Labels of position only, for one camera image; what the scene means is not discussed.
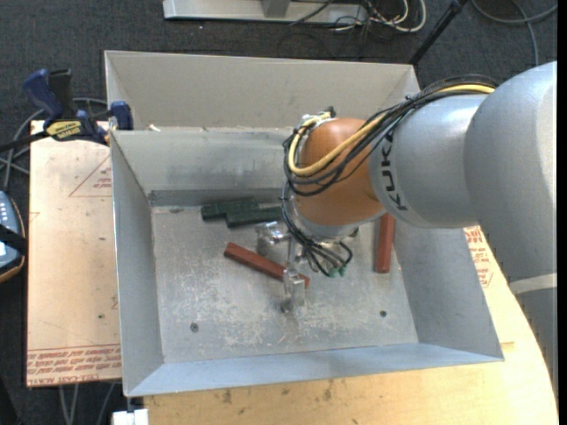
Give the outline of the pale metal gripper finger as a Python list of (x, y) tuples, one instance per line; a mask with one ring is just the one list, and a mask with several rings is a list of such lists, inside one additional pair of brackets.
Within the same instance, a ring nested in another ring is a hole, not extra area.
[(290, 313), (303, 306), (306, 300), (306, 280), (293, 268), (287, 267), (283, 271), (284, 298), (281, 310)]
[(256, 225), (255, 232), (255, 250), (264, 257), (267, 257), (276, 246), (289, 240), (289, 234), (280, 227), (279, 222), (276, 220)]

